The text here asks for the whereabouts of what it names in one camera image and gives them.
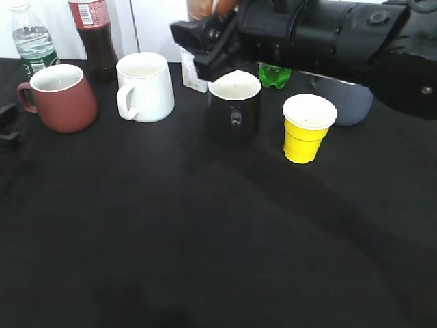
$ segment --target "yellow cup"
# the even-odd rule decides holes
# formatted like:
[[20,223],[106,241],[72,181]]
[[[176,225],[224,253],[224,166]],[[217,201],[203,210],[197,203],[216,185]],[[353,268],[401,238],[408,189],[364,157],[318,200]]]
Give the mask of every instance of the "yellow cup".
[[285,101],[283,113],[285,157],[298,164],[313,161],[323,138],[337,118],[335,106],[325,98],[299,94]]

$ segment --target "water bottle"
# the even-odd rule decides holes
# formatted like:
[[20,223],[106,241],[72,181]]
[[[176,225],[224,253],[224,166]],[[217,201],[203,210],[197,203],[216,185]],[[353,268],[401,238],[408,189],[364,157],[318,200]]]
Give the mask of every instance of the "water bottle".
[[12,37],[27,74],[32,77],[45,67],[59,64],[50,33],[30,10],[29,2],[15,0],[10,10],[13,13]]
[[282,89],[288,82],[292,70],[289,68],[273,66],[262,63],[259,66],[259,80],[264,87],[274,85],[277,89]]

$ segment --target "black robotic arm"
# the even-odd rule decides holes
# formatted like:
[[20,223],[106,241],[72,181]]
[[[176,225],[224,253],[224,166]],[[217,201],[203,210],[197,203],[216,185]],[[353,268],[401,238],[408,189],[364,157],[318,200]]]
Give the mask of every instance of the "black robotic arm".
[[399,1],[243,0],[223,21],[171,30],[202,79],[265,62],[364,85],[395,110],[437,119],[437,11]]

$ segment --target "red label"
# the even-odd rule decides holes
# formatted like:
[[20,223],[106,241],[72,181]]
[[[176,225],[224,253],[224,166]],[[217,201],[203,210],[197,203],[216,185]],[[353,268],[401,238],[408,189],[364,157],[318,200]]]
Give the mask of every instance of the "red label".
[[106,0],[69,4],[78,29],[99,29],[110,23]]

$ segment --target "green label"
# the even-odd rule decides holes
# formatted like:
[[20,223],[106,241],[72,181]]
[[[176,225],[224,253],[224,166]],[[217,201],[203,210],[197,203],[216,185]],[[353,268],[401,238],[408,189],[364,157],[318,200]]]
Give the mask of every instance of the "green label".
[[27,59],[23,58],[23,65],[26,68],[27,74],[32,77],[36,72],[42,69],[59,64],[59,58],[57,56],[56,50],[54,50],[50,55],[43,58]]

